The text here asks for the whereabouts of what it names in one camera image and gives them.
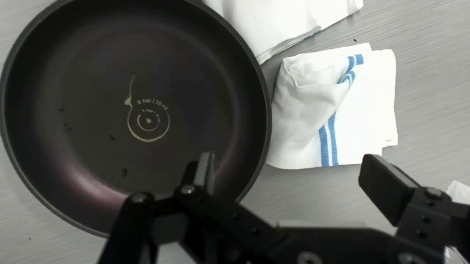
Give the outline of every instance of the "dish towel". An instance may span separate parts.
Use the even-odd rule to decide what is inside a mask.
[[[259,63],[360,10],[363,0],[203,0],[249,42]]]
[[[399,145],[396,54],[371,43],[284,58],[268,164],[280,168],[360,164]]]

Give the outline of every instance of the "gray countertop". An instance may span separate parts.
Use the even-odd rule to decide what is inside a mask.
[[[385,158],[422,184],[470,184],[470,1],[365,0],[357,14],[263,64],[271,86],[283,57],[372,42],[397,54],[400,145]],[[0,0],[0,61],[23,27],[52,0]],[[394,231],[357,184],[357,165],[287,171],[266,165],[243,200],[271,222],[302,219],[372,225]],[[96,262],[105,240],[65,222],[42,205],[0,148],[0,262]],[[162,262],[191,262],[177,244]]]

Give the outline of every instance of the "pan center logo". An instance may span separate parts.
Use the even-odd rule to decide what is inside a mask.
[[[133,87],[136,74],[130,80],[130,95],[124,104],[130,107],[128,129],[131,134],[143,142],[162,139],[171,129],[169,107],[158,98],[136,98]]]

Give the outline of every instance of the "nonstick coating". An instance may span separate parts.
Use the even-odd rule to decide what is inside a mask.
[[[265,162],[271,109],[241,36],[200,2],[65,0],[17,41],[2,134],[56,214],[108,234],[131,192],[169,196],[216,153],[216,195],[240,199]]]

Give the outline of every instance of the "folded towel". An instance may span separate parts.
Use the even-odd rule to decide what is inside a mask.
[[[249,42],[259,63],[363,7],[363,0],[203,0]]]
[[[360,164],[399,143],[396,55],[371,43],[284,58],[268,162],[281,168]]]
[[[448,186],[447,193],[453,197],[454,202],[470,205],[470,186],[454,180]]]

